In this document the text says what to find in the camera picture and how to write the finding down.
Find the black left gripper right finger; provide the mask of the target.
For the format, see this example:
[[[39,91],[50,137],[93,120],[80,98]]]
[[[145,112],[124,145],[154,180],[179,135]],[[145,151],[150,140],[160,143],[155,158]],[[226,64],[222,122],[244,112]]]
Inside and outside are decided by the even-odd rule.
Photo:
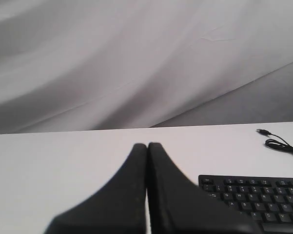
[[[154,234],[259,234],[248,216],[208,195],[173,163],[160,143],[148,145],[147,193]]]

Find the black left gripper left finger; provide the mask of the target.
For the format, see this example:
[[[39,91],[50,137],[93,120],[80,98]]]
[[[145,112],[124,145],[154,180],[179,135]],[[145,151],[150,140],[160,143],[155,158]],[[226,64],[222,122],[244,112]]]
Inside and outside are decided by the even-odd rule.
[[[47,234],[144,234],[147,147],[135,144],[116,174],[95,194],[55,216]]]

